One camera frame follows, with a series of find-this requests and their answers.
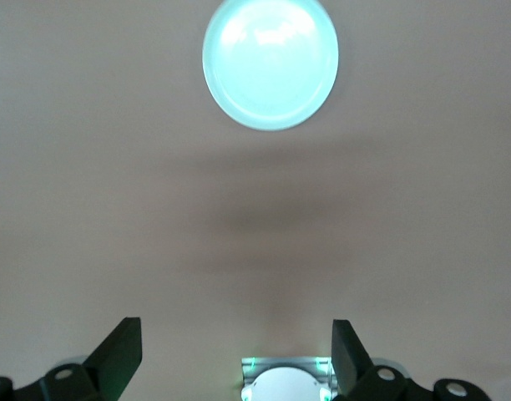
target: light blue plate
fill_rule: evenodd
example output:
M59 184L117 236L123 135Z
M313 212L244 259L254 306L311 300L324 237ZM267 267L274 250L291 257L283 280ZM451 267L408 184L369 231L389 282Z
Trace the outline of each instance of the light blue plate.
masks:
M317 0L225 0L204 39L211 94L253 129L310 118L331 91L338 59L336 31Z

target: gray surface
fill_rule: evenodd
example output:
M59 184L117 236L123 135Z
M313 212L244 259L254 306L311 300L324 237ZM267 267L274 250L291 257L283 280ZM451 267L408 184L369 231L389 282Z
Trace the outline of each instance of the gray surface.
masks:
M122 400L233 401L339 317L511 400L511 1L325 1L336 86L282 133L205 87L218 4L0 1L0 374L141 316Z

